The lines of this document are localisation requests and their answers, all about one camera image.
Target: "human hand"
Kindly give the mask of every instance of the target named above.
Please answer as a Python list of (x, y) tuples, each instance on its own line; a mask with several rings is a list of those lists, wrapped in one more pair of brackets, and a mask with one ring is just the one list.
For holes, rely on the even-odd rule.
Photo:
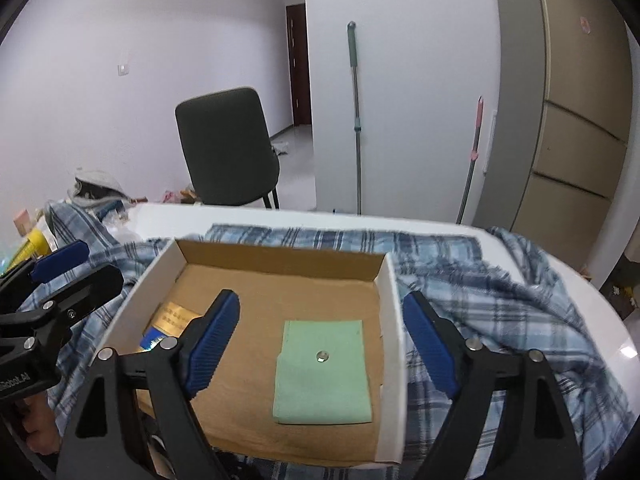
[(42, 392), (24, 399), (29, 411), (24, 415), (22, 425), (29, 436), (27, 446), (34, 453), (50, 455), (60, 451), (60, 434), (56, 426), (56, 416), (47, 402), (47, 393)]

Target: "cardboard box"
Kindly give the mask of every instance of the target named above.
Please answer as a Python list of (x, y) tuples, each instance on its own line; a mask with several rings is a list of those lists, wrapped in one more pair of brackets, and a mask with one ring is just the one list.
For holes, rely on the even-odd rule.
[[(204, 314), (223, 288), (240, 297), (240, 321), (209, 388), (192, 401), (213, 446), (307, 465), (401, 463), (404, 325), (388, 255), (174, 240), (133, 288), (98, 350), (135, 352), (160, 305), (172, 301)], [(294, 319), (362, 320), (371, 423), (288, 426), (273, 420), (276, 358), (284, 322)]]

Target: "chair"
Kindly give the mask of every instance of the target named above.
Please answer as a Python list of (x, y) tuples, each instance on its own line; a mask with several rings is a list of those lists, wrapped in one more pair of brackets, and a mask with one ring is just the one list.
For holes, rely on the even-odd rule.
[(191, 182), (207, 205), (239, 206), (261, 198), (280, 208), (278, 156), (258, 93), (236, 88), (189, 99), (175, 109)]

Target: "plaid cloth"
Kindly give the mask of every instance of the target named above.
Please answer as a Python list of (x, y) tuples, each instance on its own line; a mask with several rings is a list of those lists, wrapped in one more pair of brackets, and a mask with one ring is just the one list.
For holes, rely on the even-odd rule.
[[(67, 204), (51, 206), (48, 218), (60, 245), (82, 239), (89, 244), (91, 258), (84, 266), (39, 288), (23, 308), (33, 308), (54, 289), (104, 262), (115, 264), (125, 277), (120, 297), (77, 325), (73, 339), (60, 353), (58, 365), (63, 372), (63, 381), (49, 391), (49, 399), (56, 411), (58, 426), (63, 430), (88, 362), (104, 330), (166, 241), (120, 245), (95, 219)], [(411, 290), (421, 290), (437, 313), (452, 320), (464, 337), (479, 336), (492, 350), (511, 352), (538, 348), (545, 353), (571, 415), (583, 451), (587, 478), (592, 479), (609, 462), (635, 422), (626, 395), (607, 370), (545, 253), (520, 236), (500, 229), (490, 232), (511, 253), (524, 276), (524, 284), (515, 283), (504, 270), (484, 263), (478, 242), (468, 237), (215, 225), (205, 236), (196, 238), (251, 245), (391, 253), (402, 298)], [(407, 367), (408, 415), (401, 466), (348, 470), (246, 460), (256, 465), (265, 478), (273, 480), (411, 478), (435, 440), (450, 401), (434, 388), (409, 337)], [(469, 478), (484, 472), (503, 398), (504, 394), (500, 392), (494, 394)]]

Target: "green envelope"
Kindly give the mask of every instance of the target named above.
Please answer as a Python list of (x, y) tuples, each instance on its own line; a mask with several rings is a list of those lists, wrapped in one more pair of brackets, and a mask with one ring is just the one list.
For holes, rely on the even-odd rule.
[[(319, 362), (319, 352), (328, 359)], [(285, 322), (273, 418), (280, 424), (371, 422), (362, 320)]]

